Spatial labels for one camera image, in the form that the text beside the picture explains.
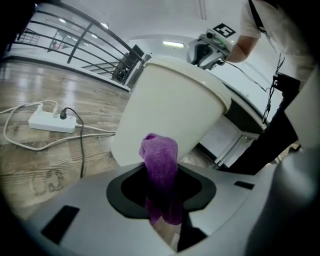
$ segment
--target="person's arm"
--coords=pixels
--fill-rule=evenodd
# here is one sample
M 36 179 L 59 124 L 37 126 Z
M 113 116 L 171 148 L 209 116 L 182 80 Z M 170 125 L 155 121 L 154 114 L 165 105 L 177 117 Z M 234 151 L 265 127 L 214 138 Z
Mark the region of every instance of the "person's arm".
M 238 63 L 244 61 L 256 46 L 261 31 L 257 28 L 254 17 L 251 12 L 249 1 L 245 1 L 241 8 L 239 38 L 234 45 L 227 61 Z
M 233 63 L 243 62 L 250 55 L 257 42 L 258 38 L 240 35 L 227 61 Z

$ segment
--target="black strap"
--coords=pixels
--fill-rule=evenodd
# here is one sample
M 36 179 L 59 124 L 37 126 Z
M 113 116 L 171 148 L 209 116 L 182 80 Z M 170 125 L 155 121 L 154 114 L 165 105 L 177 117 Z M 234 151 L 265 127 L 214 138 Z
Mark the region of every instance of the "black strap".
M 249 1 L 251 13 L 252 13 L 256 27 L 258 28 L 258 30 L 261 31 L 261 33 L 267 34 L 267 31 L 265 30 L 265 27 L 260 19 L 260 16 L 257 12 L 257 9 L 256 9 L 254 3 L 252 2 L 252 0 L 248 0 L 248 1 Z

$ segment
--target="purple towel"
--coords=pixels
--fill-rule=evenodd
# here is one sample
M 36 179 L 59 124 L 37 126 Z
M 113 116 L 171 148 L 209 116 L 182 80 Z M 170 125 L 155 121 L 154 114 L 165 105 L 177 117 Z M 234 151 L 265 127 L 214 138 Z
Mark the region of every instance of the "purple towel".
M 178 144 L 171 138 L 149 133 L 141 143 L 140 156 L 144 159 L 148 175 L 145 207 L 153 225 L 159 218 L 169 224 L 182 221 L 183 204 L 175 190 L 178 173 Z

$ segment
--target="black slot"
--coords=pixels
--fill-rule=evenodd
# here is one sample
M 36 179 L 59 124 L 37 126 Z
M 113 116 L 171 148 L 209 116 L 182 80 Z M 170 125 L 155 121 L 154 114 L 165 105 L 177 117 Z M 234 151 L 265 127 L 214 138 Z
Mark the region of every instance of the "black slot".
M 79 210 L 79 208 L 65 205 L 43 228 L 41 234 L 58 245 Z
M 236 183 L 234 183 L 234 185 L 241 187 L 241 188 L 248 189 L 248 190 L 252 190 L 255 186 L 252 183 L 248 183 L 248 182 L 244 182 L 244 181 L 237 181 Z

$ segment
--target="white cable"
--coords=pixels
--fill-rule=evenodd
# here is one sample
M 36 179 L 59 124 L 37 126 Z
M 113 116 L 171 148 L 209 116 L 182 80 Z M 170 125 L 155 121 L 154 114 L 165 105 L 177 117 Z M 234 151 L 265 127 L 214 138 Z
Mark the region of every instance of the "white cable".
M 79 139 L 80 136 L 71 136 L 71 137 L 66 137 L 66 138 L 61 138 L 61 139 L 58 139 L 56 141 L 53 141 L 45 146 L 42 146 L 42 147 L 32 147 L 32 146 L 27 146 L 27 145 L 24 145 L 24 144 L 21 144 L 19 142 L 16 142 L 10 138 L 7 137 L 7 126 L 8 126 L 8 123 L 9 123 L 9 120 L 11 118 L 11 116 L 13 115 L 13 113 L 19 109 L 19 108 L 22 108 L 22 107 L 30 107 L 30 106 L 34 106 L 34 105 L 43 105 L 44 102 L 53 102 L 55 103 L 55 107 L 57 108 L 58 107 L 58 103 L 54 100 L 50 100 L 50 99 L 46 99 L 46 100 L 43 100 L 43 101 L 38 101 L 38 102 L 31 102 L 31 103 L 26 103 L 26 104 L 22 104 L 22 105 L 19 105 L 19 106 L 16 106 L 16 107 L 12 107 L 12 108 L 9 108 L 9 109 L 6 109 L 2 112 L 0 112 L 0 115 L 1 114 L 4 114 L 6 112 L 9 112 L 11 111 L 9 117 L 7 118 L 6 122 L 5 122 L 5 125 L 4 125 L 4 128 L 3 128 L 3 137 L 8 141 L 8 142 L 11 142 L 12 144 L 14 145 L 17 145 L 17 146 L 20 146 L 22 148 L 25 148 L 25 149 L 28 149 L 28 150 L 33 150 L 33 151 L 42 151 L 42 150 L 45 150 L 49 147 L 52 147 L 56 144 L 60 144 L 62 142 L 65 142 L 65 141 L 69 141 L 69 140 L 74 140 L 74 139 Z M 111 133 L 94 133 L 94 134 L 86 134 L 86 135 L 83 135 L 82 137 L 83 138 L 86 138 L 86 137 L 99 137 L 99 136 L 112 136 L 114 135 L 114 131 Z
M 82 127 L 81 124 L 76 124 L 75 127 Z M 100 129 L 100 128 L 96 128 L 96 127 L 92 127 L 92 126 L 88 126 L 88 125 L 84 125 L 83 128 L 85 129 L 90 129 L 90 130 L 94 130 L 94 131 L 99 131 L 99 132 L 105 132 L 105 133 L 113 133 L 115 134 L 116 131 L 115 130 L 104 130 L 104 129 Z

